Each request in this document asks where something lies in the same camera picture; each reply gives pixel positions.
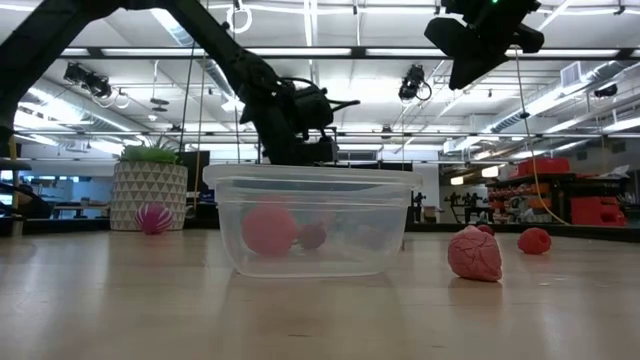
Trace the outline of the black monitor panel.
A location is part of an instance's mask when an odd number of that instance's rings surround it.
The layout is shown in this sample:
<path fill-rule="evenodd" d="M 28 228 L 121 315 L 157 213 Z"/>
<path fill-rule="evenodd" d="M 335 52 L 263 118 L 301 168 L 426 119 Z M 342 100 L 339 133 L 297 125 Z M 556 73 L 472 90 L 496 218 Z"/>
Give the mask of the black monitor panel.
<path fill-rule="evenodd" d="M 181 152 L 178 158 L 179 162 L 187 168 L 187 191 L 207 191 L 208 185 L 203 181 L 202 172 L 210 164 L 210 152 Z"/>

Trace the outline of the small black machines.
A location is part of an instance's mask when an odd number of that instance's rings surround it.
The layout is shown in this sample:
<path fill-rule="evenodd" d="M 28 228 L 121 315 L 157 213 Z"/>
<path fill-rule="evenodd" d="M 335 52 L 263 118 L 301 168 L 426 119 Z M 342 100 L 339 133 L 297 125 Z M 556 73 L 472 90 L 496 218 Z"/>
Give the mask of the small black machines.
<path fill-rule="evenodd" d="M 444 198 L 449 206 L 454 220 L 458 224 L 471 224 L 476 218 L 477 224 L 490 224 L 494 222 L 494 210 L 489 206 L 487 198 L 480 197 L 477 193 L 465 193 L 464 195 L 452 192 Z"/>

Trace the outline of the green artificial plant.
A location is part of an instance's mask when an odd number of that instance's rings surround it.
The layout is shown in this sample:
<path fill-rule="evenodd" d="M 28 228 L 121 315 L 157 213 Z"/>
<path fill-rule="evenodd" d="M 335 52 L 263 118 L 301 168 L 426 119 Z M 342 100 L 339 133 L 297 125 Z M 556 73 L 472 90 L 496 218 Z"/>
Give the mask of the green artificial plant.
<path fill-rule="evenodd" d="M 124 147 L 120 162 L 150 162 L 159 164 L 178 164 L 178 148 L 161 138 L 148 145 L 127 145 Z"/>

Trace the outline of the black chair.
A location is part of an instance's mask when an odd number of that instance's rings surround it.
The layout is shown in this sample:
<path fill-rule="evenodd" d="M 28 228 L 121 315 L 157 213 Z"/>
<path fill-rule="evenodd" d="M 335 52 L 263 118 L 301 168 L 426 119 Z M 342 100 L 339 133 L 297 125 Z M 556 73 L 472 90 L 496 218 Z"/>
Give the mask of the black chair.
<path fill-rule="evenodd" d="M 14 193 L 18 196 L 17 208 L 0 201 L 0 214 L 19 215 L 27 219 L 49 219 L 52 208 L 48 202 L 33 192 L 28 184 L 20 184 Z"/>

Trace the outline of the pink leafy cabbage toy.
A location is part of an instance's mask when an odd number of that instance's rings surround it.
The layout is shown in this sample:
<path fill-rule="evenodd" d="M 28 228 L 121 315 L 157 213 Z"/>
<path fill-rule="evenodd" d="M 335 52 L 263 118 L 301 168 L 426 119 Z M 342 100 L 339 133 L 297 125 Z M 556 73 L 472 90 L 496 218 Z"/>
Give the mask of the pink leafy cabbage toy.
<path fill-rule="evenodd" d="M 461 278 L 486 282 L 502 279 L 500 247 L 493 235 L 469 225 L 450 239 L 447 260 Z"/>

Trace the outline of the silver ventilation duct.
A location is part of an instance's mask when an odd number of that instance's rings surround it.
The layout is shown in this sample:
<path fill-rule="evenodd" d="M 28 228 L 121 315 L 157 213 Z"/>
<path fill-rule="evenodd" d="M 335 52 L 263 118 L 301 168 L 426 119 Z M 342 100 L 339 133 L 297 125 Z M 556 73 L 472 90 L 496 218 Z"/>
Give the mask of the silver ventilation duct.
<path fill-rule="evenodd" d="M 151 13 L 179 45 L 183 47 L 199 46 L 168 11 L 152 9 Z M 244 109 L 244 104 L 236 96 L 219 65 L 207 55 L 204 56 L 203 60 L 199 60 L 198 63 L 219 89 L 222 98 L 222 109 L 226 112 L 241 112 Z"/>

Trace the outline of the clear plastic tupperware container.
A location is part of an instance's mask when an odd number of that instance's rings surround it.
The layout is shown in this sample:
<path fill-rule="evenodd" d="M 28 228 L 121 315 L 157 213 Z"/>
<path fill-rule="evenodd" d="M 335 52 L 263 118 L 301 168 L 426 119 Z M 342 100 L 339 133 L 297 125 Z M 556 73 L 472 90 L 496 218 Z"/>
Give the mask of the clear plastic tupperware container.
<path fill-rule="evenodd" d="M 259 278 L 340 277 L 384 271 L 401 248 L 416 172 L 276 165 L 211 165 L 203 179 L 218 205 L 221 237 L 234 268 Z M 283 256 L 250 250 L 241 234 L 244 215 L 259 205 L 289 210 L 297 238 Z M 322 224 L 326 241 L 305 250 L 304 225 Z"/>

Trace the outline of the black overhead frame beam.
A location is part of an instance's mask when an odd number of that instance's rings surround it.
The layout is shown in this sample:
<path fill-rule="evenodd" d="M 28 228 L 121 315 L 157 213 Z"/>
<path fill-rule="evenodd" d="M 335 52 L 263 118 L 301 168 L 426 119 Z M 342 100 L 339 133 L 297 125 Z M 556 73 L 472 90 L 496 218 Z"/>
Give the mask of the black overhead frame beam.
<path fill-rule="evenodd" d="M 266 59 L 449 60 L 442 51 L 430 47 L 251 47 L 249 51 Z M 192 50 L 186 47 L 70 47 L 62 52 L 60 58 L 185 60 L 205 55 L 206 52 L 201 48 Z M 510 59 L 530 61 L 640 61 L 640 48 L 543 48 L 537 53 L 508 49 L 505 55 Z"/>

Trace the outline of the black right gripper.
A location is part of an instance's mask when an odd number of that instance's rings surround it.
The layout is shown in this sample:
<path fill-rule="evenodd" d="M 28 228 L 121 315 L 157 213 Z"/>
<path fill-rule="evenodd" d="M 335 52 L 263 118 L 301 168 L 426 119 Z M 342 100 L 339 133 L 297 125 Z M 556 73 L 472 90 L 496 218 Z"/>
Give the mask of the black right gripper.
<path fill-rule="evenodd" d="M 515 45 L 512 41 L 517 26 L 540 8 L 540 2 L 442 0 L 442 6 L 447 14 L 462 15 L 464 25 L 451 18 L 435 18 L 427 24 L 424 35 L 453 59 L 449 89 L 462 90 L 508 61 L 504 52 Z"/>

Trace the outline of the black shelf table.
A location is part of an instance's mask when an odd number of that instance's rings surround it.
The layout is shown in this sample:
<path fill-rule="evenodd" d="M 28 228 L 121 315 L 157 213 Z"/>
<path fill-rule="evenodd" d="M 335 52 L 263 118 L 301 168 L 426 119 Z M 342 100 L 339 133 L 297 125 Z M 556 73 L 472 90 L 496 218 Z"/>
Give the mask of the black shelf table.
<path fill-rule="evenodd" d="M 573 197 L 616 197 L 623 211 L 626 181 L 572 173 L 539 174 L 487 186 L 493 217 L 502 223 L 568 223 Z"/>

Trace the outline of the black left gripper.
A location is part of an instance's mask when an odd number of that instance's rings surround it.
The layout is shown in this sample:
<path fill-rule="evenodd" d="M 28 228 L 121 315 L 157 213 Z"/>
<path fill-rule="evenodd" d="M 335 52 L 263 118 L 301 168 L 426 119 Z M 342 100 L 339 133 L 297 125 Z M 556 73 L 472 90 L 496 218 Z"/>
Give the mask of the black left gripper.
<path fill-rule="evenodd" d="M 297 89 L 295 79 L 279 81 L 269 112 L 257 121 L 263 155 L 275 165 L 313 165 L 332 162 L 337 144 L 326 134 L 334 110 L 327 90 L 307 81 Z"/>

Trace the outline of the small red raspberry toy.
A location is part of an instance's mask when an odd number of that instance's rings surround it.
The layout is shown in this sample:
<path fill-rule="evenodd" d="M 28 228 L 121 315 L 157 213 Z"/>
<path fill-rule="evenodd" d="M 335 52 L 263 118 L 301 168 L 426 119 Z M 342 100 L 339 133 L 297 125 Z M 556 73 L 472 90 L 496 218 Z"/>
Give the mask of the small red raspberry toy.
<path fill-rule="evenodd" d="M 322 224 L 304 225 L 298 233 L 298 243 L 305 250 L 318 249 L 326 241 L 326 230 Z"/>

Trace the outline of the magenta white striped ball vegetable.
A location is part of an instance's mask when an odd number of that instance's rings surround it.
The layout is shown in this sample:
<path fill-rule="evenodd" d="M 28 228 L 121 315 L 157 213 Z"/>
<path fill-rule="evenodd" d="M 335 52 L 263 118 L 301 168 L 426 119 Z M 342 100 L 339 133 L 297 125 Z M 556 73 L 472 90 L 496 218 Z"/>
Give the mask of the magenta white striped ball vegetable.
<path fill-rule="evenodd" d="M 147 203 L 137 210 L 134 219 L 138 228 L 144 234 L 156 235 L 165 232 L 171 227 L 173 213 L 164 205 Z"/>

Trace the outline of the white triangle pattern planter pot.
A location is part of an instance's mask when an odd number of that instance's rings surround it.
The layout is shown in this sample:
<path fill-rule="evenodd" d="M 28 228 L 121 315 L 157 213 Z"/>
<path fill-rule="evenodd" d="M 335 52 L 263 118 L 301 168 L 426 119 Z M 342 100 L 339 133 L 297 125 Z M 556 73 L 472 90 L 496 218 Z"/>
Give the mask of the white triangle pattern planter pot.
<path fill-rule="evenodd" d="M 158 204 L 173 215 L 170 231 L 184 227 L 188 169 L 182 165 L 154 162 L 118 162 L 114 167 L 110 201 L 110 229 L 134 232 L 138 209 Z"/>

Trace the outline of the red stacked crates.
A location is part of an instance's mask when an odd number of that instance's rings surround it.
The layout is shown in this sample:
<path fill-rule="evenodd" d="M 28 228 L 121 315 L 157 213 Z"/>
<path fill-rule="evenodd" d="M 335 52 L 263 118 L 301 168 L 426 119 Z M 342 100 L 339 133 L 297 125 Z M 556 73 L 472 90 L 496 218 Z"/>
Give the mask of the red stacked crates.
<path fill-rule="evenodd" d="M 573 197 L 570 203 L 573 225 L 622 227 L 627 224 L 616 197 Z"/>

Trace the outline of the large red round fruit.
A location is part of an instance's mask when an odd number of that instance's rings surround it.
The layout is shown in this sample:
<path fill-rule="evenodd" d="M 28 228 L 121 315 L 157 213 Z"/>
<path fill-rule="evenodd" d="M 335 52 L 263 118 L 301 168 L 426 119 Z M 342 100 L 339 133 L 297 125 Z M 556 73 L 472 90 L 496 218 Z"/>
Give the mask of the large red round fruit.
<path fill-rule="evenodd" d="M 288 209 L 259 205 L 249 210 L 241 221 L 245 245 L 263 256 L 286 255 L 297 238 L 297 223 Z"/>

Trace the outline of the red crate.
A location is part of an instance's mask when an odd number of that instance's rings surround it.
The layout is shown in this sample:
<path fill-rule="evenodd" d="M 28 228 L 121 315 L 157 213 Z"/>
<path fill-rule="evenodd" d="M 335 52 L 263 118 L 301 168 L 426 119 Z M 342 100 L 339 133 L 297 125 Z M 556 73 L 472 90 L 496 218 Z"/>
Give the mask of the red crate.
<path fill-rule="evenodd" d="M 517 165 L 516 177 L 538 174 L 564 174 L 570 172 L 570 164 L 566 158 L 529 158 Z"/>

